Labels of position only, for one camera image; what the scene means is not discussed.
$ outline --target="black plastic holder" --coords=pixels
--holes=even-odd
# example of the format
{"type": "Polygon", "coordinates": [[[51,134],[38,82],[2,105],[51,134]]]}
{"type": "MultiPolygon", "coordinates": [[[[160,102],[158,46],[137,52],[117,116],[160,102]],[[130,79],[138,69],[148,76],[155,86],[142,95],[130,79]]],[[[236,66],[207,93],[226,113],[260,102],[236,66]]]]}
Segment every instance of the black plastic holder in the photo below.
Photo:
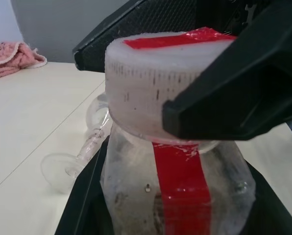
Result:
{"type": "MultiPolygon", "coordinates": [[[[114,235],[100,186],[108,141],[78,176],[55,235],[114,235]]],[[[248,166],[256,181],[256,201],[240,235],[292,235],[290,213],[264,177],[248,166]]]]}

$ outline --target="white table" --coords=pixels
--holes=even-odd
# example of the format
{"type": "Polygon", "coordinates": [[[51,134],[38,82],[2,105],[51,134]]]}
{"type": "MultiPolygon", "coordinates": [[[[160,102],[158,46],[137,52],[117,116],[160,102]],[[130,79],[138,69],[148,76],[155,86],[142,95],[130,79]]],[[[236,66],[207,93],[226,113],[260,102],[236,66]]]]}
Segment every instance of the white table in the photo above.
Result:
{"type": "MultiPolygon", "coordinates": [[[[0,235],[52,235],[68,199],[44,180],[49,153],[76,155],[85,113],[104,91],[104,74],[49,63],[0,79],[0,235]]],[[[238,143],[292,214],[292,132],[286,125],[238,143]]]]}

